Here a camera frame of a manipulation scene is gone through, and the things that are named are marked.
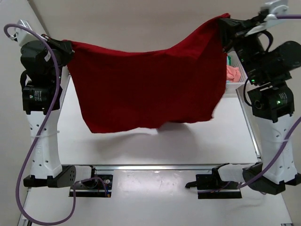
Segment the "red t shirt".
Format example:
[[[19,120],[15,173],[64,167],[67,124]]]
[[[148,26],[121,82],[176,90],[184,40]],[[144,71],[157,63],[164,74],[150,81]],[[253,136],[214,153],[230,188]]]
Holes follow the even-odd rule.
[[[218,17],[163,50],[124,52],[73,41],[67,67],[92,133],[209,121],[226,88]]]

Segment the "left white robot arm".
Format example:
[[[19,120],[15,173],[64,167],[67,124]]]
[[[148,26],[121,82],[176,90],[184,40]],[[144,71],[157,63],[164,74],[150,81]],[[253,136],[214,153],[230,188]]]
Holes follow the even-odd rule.
[[[66,65],[73,57],[70,41],[47,39],[47,49],[40,40],[21,47],[25,68],[20,78],[23,110],[30,125],[33,149],[30,174],[25,187],[61,188],[82,181],[87,187],[98,183],[91,166],[62,165],[58,153],[58,119],[69,82]]]

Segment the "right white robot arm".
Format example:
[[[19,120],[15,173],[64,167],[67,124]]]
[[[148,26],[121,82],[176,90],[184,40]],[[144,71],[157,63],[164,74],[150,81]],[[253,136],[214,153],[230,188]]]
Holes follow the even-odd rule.
[[[301,46],[286,41],[274,50],[264,48],[259,36],[269,42],[273,36],[266,29],[253,32],[256,18],[218,21],[224,52],[234,50],[254,89],[244,91],[244,101],[252,108],[261,139],[261,161],[253,164],[226,163],[212,169],[211,184],[223,188],[234,182],[266,193],[279,194],[287,185],[297,186],[301,175],[293,160],[291,135],[300,120],[293,119],[294,96],[286,81],[290,72],[301,65]]]

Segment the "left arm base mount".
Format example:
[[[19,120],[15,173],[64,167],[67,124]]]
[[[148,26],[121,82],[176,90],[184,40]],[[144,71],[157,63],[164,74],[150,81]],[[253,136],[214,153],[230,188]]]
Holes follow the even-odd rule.
[[[75,191],[76,197],[111,198],[113,170],[92,166],[91,177],[94,179],[71,186],[69,197],[73,197]]]

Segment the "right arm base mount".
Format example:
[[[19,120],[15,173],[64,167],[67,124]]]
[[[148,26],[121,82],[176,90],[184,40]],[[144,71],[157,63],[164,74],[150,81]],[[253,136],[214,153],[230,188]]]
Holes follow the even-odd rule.
[[[242,194],[237,186],[237,182],[222,181],[217,170],[213,169],[211,173],[196,174],[196,179],[188,182],[185,188],[196,188],[198,199],[241,199]]]

